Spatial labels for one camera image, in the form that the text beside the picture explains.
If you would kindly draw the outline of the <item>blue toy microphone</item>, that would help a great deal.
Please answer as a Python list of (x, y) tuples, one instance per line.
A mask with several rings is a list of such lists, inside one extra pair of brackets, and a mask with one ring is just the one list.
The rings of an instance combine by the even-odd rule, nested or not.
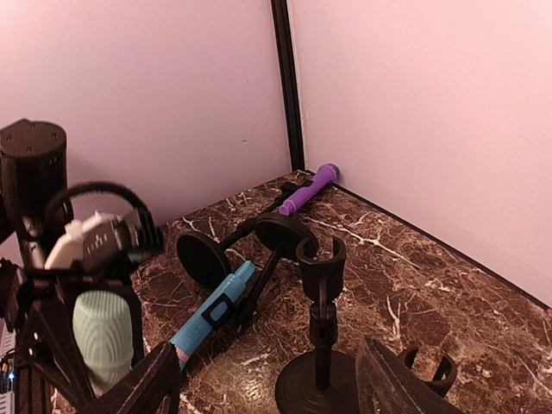
[(255, 264), (251, 260), (244, 261), (218, 285), (170, 339), (175, 347), (180, 371), (185, 369), (190, 357), (210, 333), (220, 329), (231, 318), (235, 305), (246, 291), (255, 270)]

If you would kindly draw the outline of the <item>black stand with green microphone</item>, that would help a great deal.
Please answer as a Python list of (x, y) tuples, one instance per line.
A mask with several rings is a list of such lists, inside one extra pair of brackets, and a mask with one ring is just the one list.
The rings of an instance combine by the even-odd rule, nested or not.
[(280, 413), (358, 413), (354, 357), (333, 349), (338, 338), (335, 300), (343, 290), (344, 242), (332, 241), (333, 256), (315, 260), (308, 240), (296, 249), (305, 296), (311, 301), (309, 338), (313, 350), (288, 362), (275, 384)]

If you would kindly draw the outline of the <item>black stand with blue microphone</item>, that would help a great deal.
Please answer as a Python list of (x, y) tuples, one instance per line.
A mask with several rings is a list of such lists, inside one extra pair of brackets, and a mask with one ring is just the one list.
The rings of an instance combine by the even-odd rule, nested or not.
[(258, 300), (276, 266), (282, 258), (297, 262), (297, 247), (307, 240), (306, 255), (312, 258), (318, 250), (315, 234), (301, 220), (283, 216), (276, 212), (263, 213), (254, 225), (258, 241), (271, 254), (262, 268), (248, 295), (240, 302), (235, 319), (240, 325), (247, 325), (253, 319)]

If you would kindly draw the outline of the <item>purple toy microphone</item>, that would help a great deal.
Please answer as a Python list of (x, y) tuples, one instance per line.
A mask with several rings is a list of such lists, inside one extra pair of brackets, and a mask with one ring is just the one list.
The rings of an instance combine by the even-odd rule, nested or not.
[(305, 206), (322, 189), (333, 184), (339, 176), (336, 165), (328, 163), (320, 166), (315, 175), (305, 181), (295, 192), (285, 199), (278, 208), (278, 213), (283, 216), (291, 216)]

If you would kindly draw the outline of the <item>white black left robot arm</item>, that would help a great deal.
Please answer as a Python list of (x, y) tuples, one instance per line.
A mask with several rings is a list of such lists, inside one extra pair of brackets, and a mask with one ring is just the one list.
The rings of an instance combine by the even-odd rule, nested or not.
[[(109, 181), (69, 185), (66, 132), (53, 123), (22, 119), (1, 131), (1, 237), (15, 235), (21, 266), (1, 262), (1, 316), (16, 334), (16, 411), (44, 413), (51, 387), (78, 411), (95, 398), (72, 329), (77, 297), (109, 292), (130, 310), (133, 361), (144, 352), (141, 306), (131, 282), (135, 265), (127, 248), (141, 241), (151, 216), (128, 187)], [(73, 219), (72, 199), (108, 193), (124, 199), (131, 212), (108, 220), (108, 233), (94, 251), (47, 269), (48, 255)]]

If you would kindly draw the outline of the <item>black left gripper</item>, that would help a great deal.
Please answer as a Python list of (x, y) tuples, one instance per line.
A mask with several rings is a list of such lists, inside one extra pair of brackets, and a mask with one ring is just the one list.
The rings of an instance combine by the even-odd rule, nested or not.
[(88, 291), (107, 291), (128, 302), (134, 350), (131, 365), (135, 366), (142, 359), (141, 302), (131, 281), (137, 268), (125, 260), (99, 274), (86, 275), (78, 267), (24, 269), (1, 259), (1, 318), (9, 332), (21, 331), (24, 360), (77, 410), (95, 394), (69, 318), (76, 298)]

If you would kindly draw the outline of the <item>mint green toy microphone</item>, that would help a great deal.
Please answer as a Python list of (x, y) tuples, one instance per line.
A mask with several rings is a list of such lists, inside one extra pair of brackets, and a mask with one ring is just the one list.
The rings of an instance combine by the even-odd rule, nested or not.
[(75, 302), (72, 330), (97, 396), (131, 370), (134, 356), (128, 303), (107, 291), (81, 293)]

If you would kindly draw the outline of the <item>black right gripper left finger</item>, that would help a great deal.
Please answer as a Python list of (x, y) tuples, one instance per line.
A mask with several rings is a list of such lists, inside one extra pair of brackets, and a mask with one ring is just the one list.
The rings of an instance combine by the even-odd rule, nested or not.
[(77, 413), (178, 413), (179, 391), (175, 347), (161, 342), (108, 392)]

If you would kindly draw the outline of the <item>black stand with purple microphone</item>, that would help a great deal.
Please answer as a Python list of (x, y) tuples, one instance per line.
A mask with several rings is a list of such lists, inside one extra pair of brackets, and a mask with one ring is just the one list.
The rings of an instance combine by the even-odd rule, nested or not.
[(235, 230), (222, 241), (214, 241), (206, 234), (193, 230), (185, 232), (176, 242), (177, 255), (180, 264), (187, 274), (200, 286), (214, 291), (232, 272), (225, 251), (232, 245), (251, 234), (261, 214), (280, 207), (300, 185), (285, 182), (279, 189), (280, 194), (258, 215), (238, 223)]

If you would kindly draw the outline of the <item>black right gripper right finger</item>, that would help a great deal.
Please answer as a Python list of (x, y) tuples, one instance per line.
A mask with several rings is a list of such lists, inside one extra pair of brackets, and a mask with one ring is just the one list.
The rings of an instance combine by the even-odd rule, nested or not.
[(418, 348), (394, 354), (382, 342), (365, 337), (355, 358), (361, 413), (459, 413), (446, 395), (455, 383), (458, 367), (447, 354), (431, 380), (411, 371)]

